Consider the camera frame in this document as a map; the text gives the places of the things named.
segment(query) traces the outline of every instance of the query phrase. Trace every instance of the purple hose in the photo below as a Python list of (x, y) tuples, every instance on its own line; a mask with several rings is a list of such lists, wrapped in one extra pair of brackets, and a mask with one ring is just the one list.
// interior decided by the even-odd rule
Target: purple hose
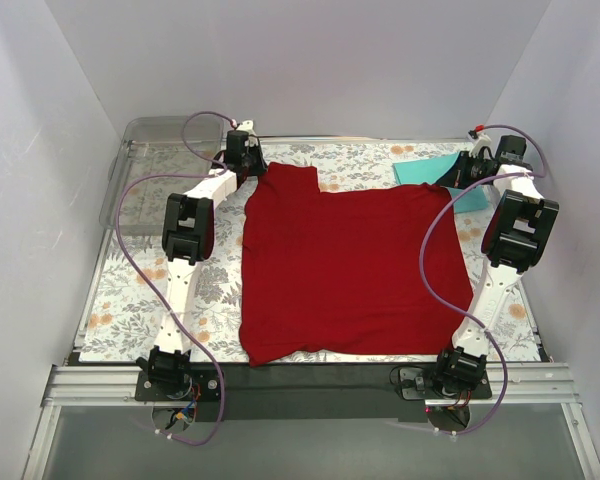
[(191, 147), (191, 145), (189, 145), (189, 143), (187, 143), (187, 140), (185, 139), (185, 128), (186, 128), (187, 124), (191, 120), (193, 120), (195, 117), (198, 117), (200, 115), (216, 115), (220, 118), (227, 120), (233, 128), (236, 128), (236, 122), (235, 122), (235, 120), (232, 120), (231, 118), (229, 118), (225, 115), (222, 115), (220, 113), (211, 112), (211, 111), (203, 111), (203, 112), (194, 113), (193, 115), (188, 117), (187, 120), (185, 120), (184, 124), (182, 125), (182, 129), (180, 131), (181, 136), (182, 136), (182, 141), (184, 142), (185, 146), (194, 155), (196, 155), (196, 156), (202, 158), (203, 160), (206, 160), (214, 165), (221, 166), (222, 171), (218, 172), (215, 175), (185, 175), (185, 174), (178, 174), (178, 173), (173, 173), (173, 174), (161, 173), (161, 174), (155, 174), (155, 175), (147, 175), (147, 176), (138, 178), (137, 180), (135, 180), (135, 181), (131, 182), (129, 185), (127, 185), (127, 187), (122, 192), (122, 195), (120, 196), (120, 201), (118, 202), (118, 206), (116, 207), (116, 215), (115, 215), (116, 238), (118, 239), (118, 245), (120, 246), (120, 250), (122, 251), (122, 254), (129, 261), (129, 264), (138, 273), (138, 275), (140, 275), (140, 277), (149, 286), (149, 288), (151, 290), (153, 290), (153, 293), (155, 293), (156, 296), (160, 299), (160, 301), (165, 306), (165, 308), (169, 312), (169, 315), (171, 315), (171, 318), (173, 319), (175, 324), (178, 326), (180, 331), (182, 333), (184, 333), (189, 338), (189, 340), (191, 340), (193, 342), (193, 344), (196, 347), (198, 347), (200, 350), (202, 350), (202, 352), (207, 357), (209, 357), (209, 360), (211, 360), (211, 363), (213, 364), (213, 366), (216, 369), (216, 372), (218, 373), (218, 383), (220, 384), (220, 410), (218, 411), (218, 418), (216, 419), (216, 423), (214, 424), (213, 429), (211, 430), (211, 432), (209, 432), (209, 434), (205, 438), (203, 438), (202, 440), (198, 440), (198, 441), (190, 440), (186, 437), (173, 435), (164, 430), (160, 430), (160, 433), (162, 433), (163, 435), (165, 435), (165, 436), (171, 435), (170, 438), (177, 440), (179, 442), (182, 442), (182, 443), (186, 443), (188, 445), (192, 445), (194, 447), (198, 447), (198, 446), (205, 445), (206, 443), (208, 443), (209, 440), (211, 440), (213, 438), (213, 436), (216, 434), (216, 432), (218, 431), (218, 428), (220, 428), (220, 423), (222, 422), (222, 416), (224, 415), (224, 402), (225, 402), (225, 399), (224, 399), (225, 385), (224, 385), (224, 377), (222, 375), (222, 369), (220, 368), (220, 365), (218, 364), (218, 361), (215, 359), (213, 354), (209, 350), (207, 350), (205, 348), (205, 346), (202, 345), (198, 340), (196, 340), (196, 338), (191, 333), (189, 333), (189, 331), (185, 328), (185, 326), (182, 324), (182, 322), (178, 319), (178, 316), (175, 314), (175, 312), (171, 308), (171, 305), (169, 305), (169, 302), (164, 297), (164, 295), (162, 295), (162, 293), (160, 292), (158, 287), (156, 287), (156, 285), (151, 281), (151, 279), (149, 279), (149, 277), (142, 271), (142, 269), (138, 266), (138, 264), (135, 262), (135, 260), (131, 257), (129, 250), (127, 250), (127, 247), (125, 246), (124, 241), (122, 239), (122, 233), (120, 232), (120, 212), (122, 210), (122, 202), (124, 201), (125, 197), (129, 193), (129, 191), (133, 187), (138, 185), (139, 183), (144, 182), (146, 180), (150, 180), (152, 178), (213, 178), (213, 177), (223, 175), (227, 171), (227, 165), (225, 163), (218, 161), (218, 160), (214, 160), (212, 158), (207, 158), (207, 157), (199, 154), (198, 152), (196, 152), (193, 149), (193, 147)]
[[(429, 229), (427, 230), (427, 233), (424, 236), (424, 239), (422, 240), (422, 245), (420, 246), (420, 256), (418, 258), (418, 266), (419, 266), (419, 270), (420, 270), (420, 278), (422, 278), (422, 282), (424, 283), (424, 286), (426, 287), (426, 289), (429, 291), (429, 293), (431, 294), (431, 296), (433, 296), (433, 298), (435, 298), (438, 302), (440, 302), (441, 304), (443, 304), (445, 307), (453, 310), (454, 312), (460, 313), (461, 315), (464, 315), (465, 317), (470, 318), (471, 320), (473, 320), (478, 326), (480, 326), (480, 328), (486, 328), (486, 325), (477, 317), (475, 317), (474, 315), (472, 315), (471, 313), (453, 305), (452, 303), (446, 301), (444, 298), (442, 298), (440, 295), (438, 295), (433, 288), (431, 287), (431, 285), (429, 284), (429, 281), (427, 280), (427, 275), (425, 273), (425, 269), (424, 269), (424, 255), (427, 249), (427, 244), (429, 243), (429, 239), (431, 238), (431, 234), (433, 233), (433, 230), (436, 228), (436, 226), (438, 225), (438, 222), (440, 221), (440, 219), (444, 216), (445, 213), (447, 213), (449, 211), (450, 208), (453, 207), (453, 205), (460, 200), (462, 197), (464, 197), (465, 195), (467, 195), (471, 190), (473, 190), (474, 188), (483, 185), (485, 183), (490, 183), (493, 182), (494, 180), (500, 180), (502, 178), (508, 178), (508, 177), (524, 177), (524, 176), (533, 176), (533, 177), (537, 177), (537, 178), (544, 178), (547, 174), (547, 160), (546, 157), (544, 155), (544, 152), (542, 151), (542, 149), (540, 148), (540, 146), (529, 136), (527, 135), (525, 132), (523, 132), (522, 130), (520, 130), (519, 128), (516, 127), (511, 127), (509, 125), (487, 125), (484, 127), (484, 130), (487, 129), (493, 129), (493, 128), (504, 128), (507, 130), (512, 130), (520, 135), (522, 135), (523, 137), (525, 137), (527, 140), (529, 140), (529, 142), (536, 148), (536, 150), (538, 151), (538, 155), (540, 156), (540, 160), (542, 162), (542, 173), (504, 173), (501, 175), (493, 175), (491, 177), (487, 177), (487, 178), (483, 178), (482, 180), (478, 180), (477, 182), (469, 185), (467, 188), (465, 188), (457, 197), (451, 199), (451, 201), (449, 203), (447, 203), (444, 208), (440, 211), (440, 213), (438, 213), (438, 215), (436, 216), (436, 218), (433, 220), (433, 222), (431, 222), (431, 225), (429, 226)], [(505, 394), (507, 393), (507, 384), (509, 382), (509, 371), (507, 369), (507, 362), (504, 358), (504, 354), (502, 353), (502, 350), (500, 349), (500, 347), (498, 346), (498, 343), (496, 342), (495, 338), (493, 337), (492, 333), (488, 330), (485, 330), (485, 335), (487, 337), (487, 339), (489, 339), (489, 341), (491, 342), (491, 344), (493, 345), (493, 348), (495, 349), (496, 353), (498, 354), (498, 357), (500, 358), (500, 363), (502, 364), (502, 376), (503, 376), (503, 380), (502, 380), (502, 390), (500, 392), (500, 395), (498, 395), (498, 398), (496, 399), (495, 403), (493, 404), (493, 407), (491, 408), (491, 410), (489, 410), (489, 412), (484, 416), (484, 418), (482, 420), (480, 420), (477, 424), (462, 430), (460, 432), (449, 432), (446, 430), (440, 430), (440, 432), (445, 433), (447, 435), (464, 435), (467, 433), (471, 433), (474, 432), (476, 430), (478, 430), (480, 427), (482, 427), (484, 424), (486, 424), (496, 413), (496, 411), (498, 410), (498, 408), (500, 407), (500, 404), (502, 403), (502, 400), (504, 399)], [(417, 430), (417, 431), (428, 431), (430, 432), (431, 429), (427, 428), (427, 427), (421, 427), (418, 425), (409, 425), (409, 424), (399, 424), (399, 423), (389, 423), (389, 425), (394, 426), (394, 427), (398, 427), (398, 428), (406, 428), (409, 430)]]

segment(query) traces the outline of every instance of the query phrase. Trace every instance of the purple cable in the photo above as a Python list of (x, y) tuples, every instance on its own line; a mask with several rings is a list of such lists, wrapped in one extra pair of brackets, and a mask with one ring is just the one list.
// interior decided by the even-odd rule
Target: purple cable
[(203, 112), (197, 112), (194, 113), (193, 115), (191, 115), (190, 117), (187, 118), (187, 120), (185, 120), (184, 124), (182, 125), (182, 129), (180, 131), (181, 136), (182, 136), (182, 141), (184, 142), (184, 144), (186, 145), (186, 147), (196, 156), (202, 158), (203, 160), (206, 160), (214, 165), (218, 165), (222, 167), (222, 171), (218, 172), (215, 175), (186, 175), (186, 174), (179, 174), (179, 173), (160, 173), (160, 174), (154, 174), (154, 175), (146, 175), (144, 177), (138, 178), (137, 180), (131, 182), (129, 185), (127, 185), (124, 189), (124, 191), (122, 192), (122, 195), (120, 196), (120, 201), (118, 202), (118, 206), (116, 207), (116, 215), (115, 215), (115, 231), (116, 231), (116, 238), (118, 240), (118, 245), (120, 246), (120, 250), (122, 251), (122, 254), (125, 256), (125, 258), (127, 259), (127, 261), (129, 262), (129, 264), (133, 267), (133, 269), (138, 273), (138, 275), (140, 275), (140, 277), (145, 281), (145, 283), (149, 286), (149, 288), (151, 290), (153, 290), (153, 293), (156, 294), (156, 296), (160, 299), (160, 301), (162, 302), (162, 304), (165, 306), (165, 308), (167, 309), (167, 311), (169, 312), (169, 315), (171, 315), (171, 318), (173, 319), (173, 321), (175, 322), (175, 324), (178, 326), (178, 328), (180, 329), (180, 331), (182, 333), (184, 333), (187, 338), (189, 338), (189, 340), (191, 340), (193, 342), (193, 344), (198, 347), (200, 350), (202, 350), (202, 352), (209, 357), (209, 360), (211, 361), (211, 363), (213, 364), (214, 368), (216, 369), (216, 372), (218, 373), (218, 383), (220, 384), (220, 410), (218, 411), (218, 418), (216, 419), (216, 423), (213, 426), (213, 429), (211, 430), (211, 432), (209, 432), (209, 434), (203, 438), (202, 440), (190, 440), (186, 437), (181, 437), (179, 435), (173, 435), (170, 434), (164, 430), (160, 430), (160, 433), (169, 437), (169, 438), (173, 438), (174, 440), (177, 440), (179, 442), (182, 443), (186, 443), (188, 445), (192, 445), (194, 447), (198, 447), (201, 445), (205, 445), (206, 443), (209, 442), (209, 440), (211, 440), (213, 438), (213, 436), (216, 434), (216, 432), (218, 431), (218, 428), (220, 428), (220, 423), (222, 421), (222, 417), (224, 415), (224, 396), (225, 396), (225, 385), (224, 385), (224, 377), (222, 375), (222, 369), (220, 368), (220, 364), (218, 364), (218, 361), (215, 359), (215, 357), (213, 356), (213, 354), (207, 350), (205, 348), (204, 345), (202, 345), (198, 340), (196, 340), (196, 338), (189, 333), (189, 331), (185, 328), (185, 326), (182, 324), (182, 322), (178, 319), (178, 316), (175, 314), (175, 312), (173, 311), (173, 309), (171, 308), (171, 305), (169, 305), (169, 302), (167, 301), (167, 299), (164, 297), (164, 295), (162, 295), (162, 293), (160, 292), (160, 290), (158, 289), (158, 287), (156, 287), (156, 285), (151, 281), (151, 279), (142, 271), (142, 269), (138, 266), (138, 264), (135, 262), (135, 260), (131, 257), (131, 254), (129, 253), (129, 250), (127, 249), (127, 247), (124, 244), (124, 241), (122, 239), (122, 233), (120, 231), (120, 212), (122, 210), (122, 202), (124, 201), (125, 197), (127, 196), (127, 194), (129, 193), (129, 191), (135, 187), (136, 185), (138, 185), (141, 182), (144, 182), (146, 180), (150, 180), (152, 178), (213, 178), (213, 177), (217, 177), (220, 175), (223, 175), (226, 171), (227, 171), (227, 165), (221, 161), (218, 160), (214, 160), (212, 158), (207, 158), (203, 155), (200, 155), (198, 152), (196, 152), (191, 145), (189, 145), (185, 139), (185, 128), (187, 126), (187, 124), (194, 118), (196, 118), (199, 115), (216, 115), (220, 118), (224, 118), (225, 120), (227, 120), (231, 126), (233, 128), (236, 127), (236, 122), (235, 120), (222, 115), (221, 113), (216, 113), (216, 112), (212, 112), (212, 111), (203, 111)]
[[(493, 129), (493, 128), (504, 128), (507, 130), (512, 130), (520, 135), (522, 135), (523, 137), (525, 137), (527, 140), (529, 140), (529, 142), (535, 147), (535, 149), (538, 151), (538, 155), (540, 156), (540, 160), (542, 161), (542, 173), (504, 173), (501, 175), (493, 175), (491, 177), (486, 177), (483, 178), (482, 180), (478, 180), (477, 182), (469, 185), (467, 188), (465, 188), (457, 197), (451, 199), (451, 201), (449, 203), (447, 203), (444, 208), (440, 211), (440, 213), (438, 213), (438, 215), (436, 216), (436, 218), (433, 220), (433, 222), (431, 222), (431, 225), (429, 226), (429, 229), (427, 230), (427, 233), (424, 236), (424, 239), (422, 240), (422, 245), (420, 246), (420, 256), (418, 258), (418, 267), (420, 270), (420, 278), (422, 278), (422, 282), (424, 283), (424, 286), (426, 287), (426, 289), (428, 290), (428, 292), (431, 294), (431, 296), (433, 296), (433, 298), (435, 298), (438, 302), (440, 302), (442, 305), (444, 305), (445, 307), (453, 310), (454, 312), (460, 313), (461, 315), (464, 315), (465, 317), (470, 318), (471, 320), (473, 320), (480, 328), (484, 328), (486, 329), (486, 325), (480, 320), (478, 319), (476, 316), (472, 315), (471, 313), (453, 305), (452, 303), (448, 302), (447, 300), (445, 300), (444, 298), (442, 298), (440, 295), (438, 295), (435, 290), (433, 290), (433, 288), (431, 287), (431, 285), (429, 284), (429, 281), (427, 280), (427, 275), (425, 273), (425, 269), (424, 269), (424, 255), (427, 249), (427, 244), (429, 243), (429, 239), (431, 238), (431, 234), (433, 233), (433, 230), (436, 228), (436, 226), (438, 225), (438, 222), (440, 221), (440, 219), (442, 219), (442, 217), (444, 216), (445, 213), (447, 213), (449, 211), (450, 208), (453, 207), (453, 205), (460, 200), (462, 197), (464, 197), (465, 195), (467, 195), (471, 190), (473, 190), (474, 188), (483, 185), (485, 183), (489, 183), (489, 182), (493, 182), (494, 180), (500, 180), (502, 178), (509, 178), (509, 177), (524, 177), (524, 176), (533, 176), (533, 177), (537, 177), (537, 178), (544, 178), (547, 175), (547, 160), (546, 157), (544, 155), (544, 152), (542, 151), (542, 148), (540, 148), (540, 146), (529, 136), (527, 135), (525, 132), (523, 132), (522, 130), (520, 130), (519, 128), (516, 127), (512, 127), (509, 125), (500, 125), (500, 124), (494, 124), (494, 125), (487, 125), (484, 127), (484, 130), (487, 129)], [(500, 347), (498, 346), (498, 343), (496, 342), (496, 339), (493, 337), (492, 333), (489, 330), (485, 330), (485, 335), (487, 337), (487, 339), (491, 342), (491, 344), (493, 345), (493, 348), (495, 349), (496, 353), (498, 354), (498, 357), (500, 359), (500, 363), (502, 364), (502, 390), (500, 391), (500, 395), (498, 395), (498, 398), (496, 399), (495, 403), (493, 404), (493, 407), (491, 408), (491, 410), (489, 410), (489, 412), (484, 416), (484, 418), (482, 420), (480, 420), (477, 424), (462, 430), (460, 432), (449, 432), (446, 430), (439, 430), (440, 432), (447, 434), (447, 435), (465, 435), (467, 433), (471, 433), (474, 432), (476, 430), (478, 430), (480, 427), (482, 427), (484, 424), (486, 424), (496, 413), (496, 411), (498, 410), (498, 408), (500, 407), (500, 404), (502, 403), (502, 400), (504, 399), (505, 394), (507, 393), (507, 384), (509, 382), (509, 371), (507, 369), (507, 362), (504, 358), (504, 354), (502, 353), (502, 350), (500, 349)], [(408, 424), (399, 424), (399, 423), (389, 423), (389, 425), (394, 426), (394, 427), (398, 427), (398, 428), (406, 428), (409, 430), (417, 430), (417, 431), (426, 431), (426, 432), (430, 432), (431, 429), (427, 428), (427, 427), (421, 427), (418, 425), (408, 425)]]

